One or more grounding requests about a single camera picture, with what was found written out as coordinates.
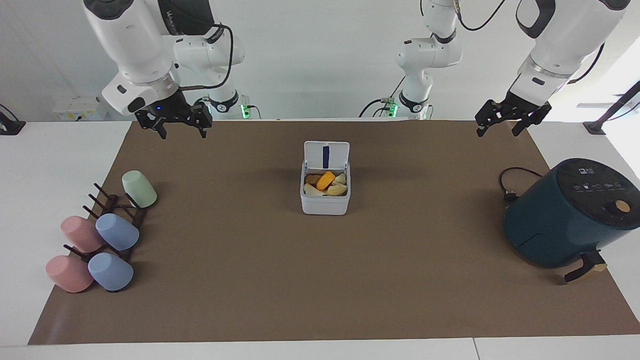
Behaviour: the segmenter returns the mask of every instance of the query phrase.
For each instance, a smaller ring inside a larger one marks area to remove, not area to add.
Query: dark blue strip
[[[325,146],[322,148],[322,166],[323,168],[329,168],[329,146]]]

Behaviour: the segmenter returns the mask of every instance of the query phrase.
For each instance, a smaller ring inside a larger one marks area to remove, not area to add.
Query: container lid
[[[305,142],[308,168],[344,168],[349,162],[348,142]]]
[[[566,199],[597,222],[633,229],[640,226],[640,191],[622,174],[587,159],[569,159],[556,167]]]

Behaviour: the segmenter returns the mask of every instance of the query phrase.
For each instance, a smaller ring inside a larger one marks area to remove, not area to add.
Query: teal air fryer
[[[559,268],[583,260],[567,281],[606,268],[600,249],[638,227],[638,189],[619,172],[587,159],[558,164],[504,216],[509,241],[533,263]]]

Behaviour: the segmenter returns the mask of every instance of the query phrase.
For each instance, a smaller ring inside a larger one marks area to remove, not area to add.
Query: cup
[[[95,224],[85,218],[68,217],[60,224],[60,230],[78,251],[85,254],[94,252],[104,245]]]
[[[89,272],[107,291],[122,290],[133,279],[133,266],[108,252],[101,252],[89,260]]]
[[[56,285],[68,293],[79,293],[93,283],[87,264],[72,256],[56,256],[49,260],[45,271]]]
[[[137,170],[132,170],[122,176],[122,186],[124,191],[128,193],[133,201],[141,208],[147,208],[153,205],[158,195],[149,180]]]
[[[140,231],[116,214],[104,214],[95,222],[95,228],[104,241],[117,251],[130,249],[138,242]]]

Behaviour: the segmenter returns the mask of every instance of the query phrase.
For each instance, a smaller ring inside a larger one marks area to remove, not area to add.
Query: air fryer handle
[[[602,272],[607,268],[607,263],[598,251],[587,252],[580,255],[580,257],[582,258],[582,267],[566,274],[564,281],[572,282],[594,271]]]

